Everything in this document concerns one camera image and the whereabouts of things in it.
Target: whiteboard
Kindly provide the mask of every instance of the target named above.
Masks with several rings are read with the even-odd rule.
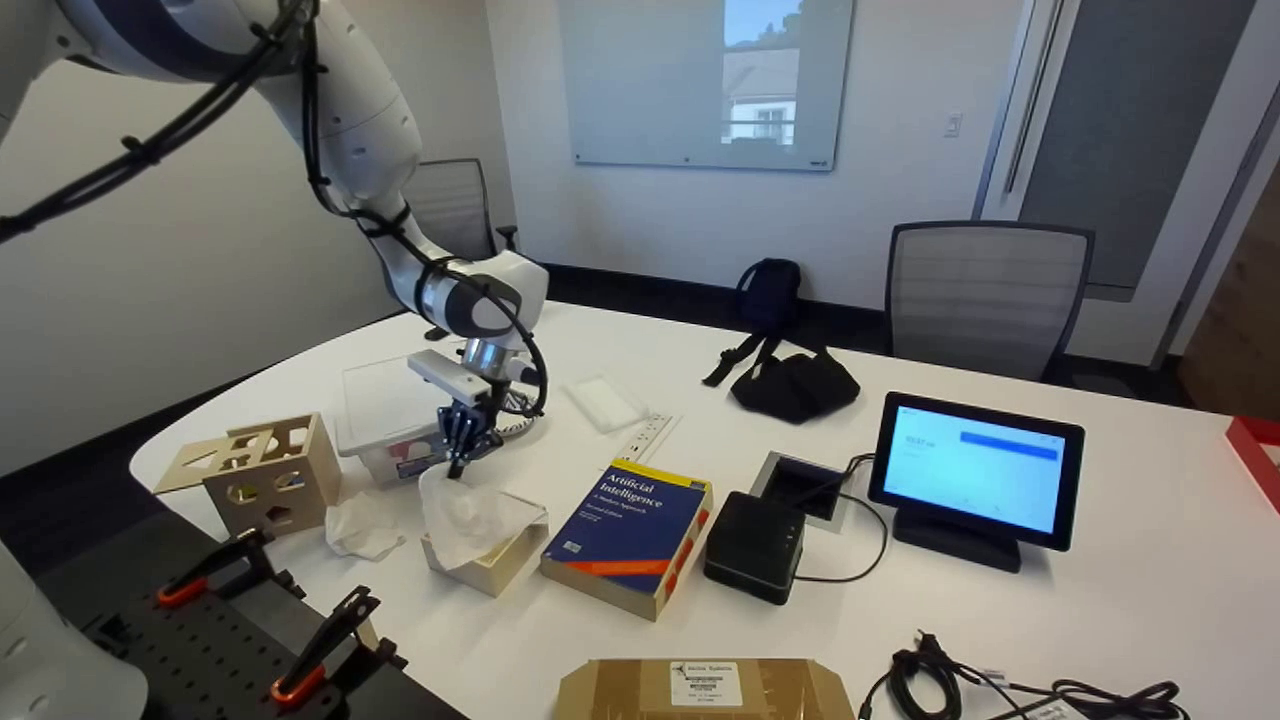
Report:
[[[852,0],[561,0],[577,164],[831,174]]]

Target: black chair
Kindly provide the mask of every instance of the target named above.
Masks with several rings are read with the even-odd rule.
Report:
[[[1045,380],[1070,338],[1090,232],[1045,224],[899,224],[887,255],[887,354]]]
[[[480,155],[420,160],[403,188],[416,224],[460,260],[517,248],[517,224],[490,228]]]

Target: blue book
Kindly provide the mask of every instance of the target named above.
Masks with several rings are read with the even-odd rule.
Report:
[[[613,462],[542,549],[541,573],[657,619],[707,523],[711,488]]]

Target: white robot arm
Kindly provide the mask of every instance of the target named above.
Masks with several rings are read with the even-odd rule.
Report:
[[[251,51],[268,58],[251,88],[304,148],[321,204],[361,224],[403,307],[468,340],[460,363],[438,354],[411,361],[454,400],[438,428],[460,478],[497,445],[508,384],[541,363],[529,328],[547,296],[547,272],[511,253],[448,266],[448,253],[420,232],[403,204],[420,164],[416,120],[339,0],[0,0],[0,139],[24,88],[61,58],[119,76],[224,83]],[[152,164],[165,145],[128,148],[124,169],[134,174],[128,160]],[[0,240],[53,215],[49,210],[0,215]]]

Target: wall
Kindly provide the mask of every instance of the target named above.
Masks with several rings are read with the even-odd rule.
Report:
[[[361,0],[429,155],[484,155],[511,215],[484,4]],[[97,169],[197,88],[56,63],[0,148],[0,210]],[[124,192],[0,248],[0,473],[391,311],[361,232],[329,220],[246,97]]]
[[[797,255],[807,296],[881,307],[887,228],[966,215],[1019,0],[860,0],[831,175],[577,169],[561,0],[487,0],[525,248],[541,260],[730,285]]]

